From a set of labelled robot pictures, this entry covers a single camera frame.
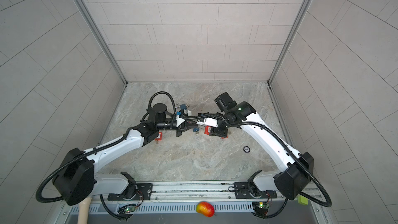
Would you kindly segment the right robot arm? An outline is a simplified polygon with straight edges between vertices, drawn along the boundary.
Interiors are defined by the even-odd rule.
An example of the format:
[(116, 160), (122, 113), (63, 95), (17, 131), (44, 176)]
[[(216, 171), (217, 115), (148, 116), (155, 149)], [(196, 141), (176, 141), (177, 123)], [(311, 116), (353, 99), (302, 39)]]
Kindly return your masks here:
[(221, 115), (223, 118), (218, 121), (216, 128), (212, 128), (210, 135), (224, 137), (228, 127), (243, 123), (239, 128), (248, 133), (277, 165), (277, 171), (260, 171), (249, 178), (251, 194), (257, 197), (265, 191), (274, 190), (279, 191), (285, 198), (294, 200), (311, 179), (286, 149), (289, 148), (311, 173), (314, 167), (313, 157), (308, 153), (300, 153), (285, 141), (279, 142), (280, 137), (269, 129), (249, 103), (237, 104), (226, 92), (219, 95), (215, 103), (223, 112)]

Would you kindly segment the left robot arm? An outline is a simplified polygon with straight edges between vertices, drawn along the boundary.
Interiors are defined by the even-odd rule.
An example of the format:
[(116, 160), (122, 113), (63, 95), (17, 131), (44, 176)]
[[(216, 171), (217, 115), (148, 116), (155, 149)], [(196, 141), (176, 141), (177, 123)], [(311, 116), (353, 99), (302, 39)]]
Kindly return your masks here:
[(131, 199), (135, 195), (136, 181), (128, 173), (117, 175), (100, 174), (99, 170), (117, 158), (139, 149), (158, 138), (160, 131), (174, 130), (177, 136), (198, 127), (196, 122), (184, 120), (185, 111), (172, 114), (167, 106), (157, 103), (135, 127), (126, 134), (101, 146), (81, 151), (75, 148), (67, 153), (63, 170), (52, 179), (52, 184), (68, 205), (76, 205), (84, 199), (97, 195), (115, 194)]

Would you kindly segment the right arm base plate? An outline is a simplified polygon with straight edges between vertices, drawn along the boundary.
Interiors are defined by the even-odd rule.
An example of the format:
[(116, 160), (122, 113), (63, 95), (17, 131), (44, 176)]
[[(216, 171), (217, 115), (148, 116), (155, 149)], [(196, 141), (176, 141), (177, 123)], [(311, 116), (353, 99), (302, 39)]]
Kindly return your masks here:
[(273, 190), (268, 190), (264, 192), (257, 192), (253, 190), (250, 191), (248, 183), (235, 182), (233, 186), (228, 188), (228, 191), (234, 193), (236, 199), (276, 199), (277, 192)]

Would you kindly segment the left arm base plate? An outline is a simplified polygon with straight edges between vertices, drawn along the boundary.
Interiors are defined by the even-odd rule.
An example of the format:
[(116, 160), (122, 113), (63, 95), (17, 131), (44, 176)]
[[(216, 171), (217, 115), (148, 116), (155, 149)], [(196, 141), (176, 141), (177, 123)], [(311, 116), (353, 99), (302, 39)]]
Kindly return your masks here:
[(151, 183), (137, 183), (134, 187), (128, 186), (120, 195), (109, 194), (108, 201), (147, 201), (150, 200), (153, 190)]

